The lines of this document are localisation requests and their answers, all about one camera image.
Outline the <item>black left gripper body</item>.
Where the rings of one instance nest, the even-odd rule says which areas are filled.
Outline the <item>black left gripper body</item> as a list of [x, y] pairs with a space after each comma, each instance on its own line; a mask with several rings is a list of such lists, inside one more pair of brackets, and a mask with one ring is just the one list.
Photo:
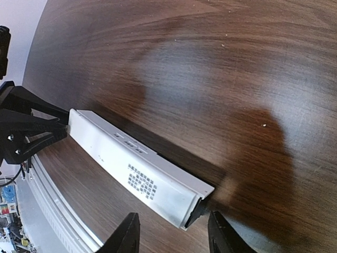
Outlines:
[[13, 81], [1, 85], [1, 162], [17, 165], [34, 155], [27, 132], [15, 129], [19, 120], [27, 120], [32, 109], [14, 93], [20, 89]]

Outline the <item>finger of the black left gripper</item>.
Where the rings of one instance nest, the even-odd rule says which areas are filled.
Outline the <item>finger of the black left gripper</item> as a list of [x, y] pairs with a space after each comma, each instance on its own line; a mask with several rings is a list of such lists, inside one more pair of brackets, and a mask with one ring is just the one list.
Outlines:
[[27, 132], [27, 142], [32, 145], [34, 155], [67, 137], [67, 126], [59, 123], [59, 119], [47, 120], [35, 116], [29, 116], [27, 120], [19, 120], [15, 129]]
[[31, 115], [32, 110], [54, 116], [59, 123], [68, 124], [69, 112], [39, 98], [22, 86], [5, 86], [5, 109]]

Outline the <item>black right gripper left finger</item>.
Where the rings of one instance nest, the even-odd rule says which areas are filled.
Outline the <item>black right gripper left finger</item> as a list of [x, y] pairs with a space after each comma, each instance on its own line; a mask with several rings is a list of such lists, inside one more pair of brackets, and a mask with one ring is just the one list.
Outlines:
[[98, 250], [98, 253], [138, 253], [139, 247], [139, 216], [136, 212], [130, 212]]

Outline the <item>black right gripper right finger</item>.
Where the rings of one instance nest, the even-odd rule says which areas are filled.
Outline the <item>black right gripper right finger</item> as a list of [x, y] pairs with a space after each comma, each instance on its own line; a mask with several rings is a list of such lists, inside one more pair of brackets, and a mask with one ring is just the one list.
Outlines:
[[210, 252], [256, 253], [218, 211], [210, 212], [207, 230]]

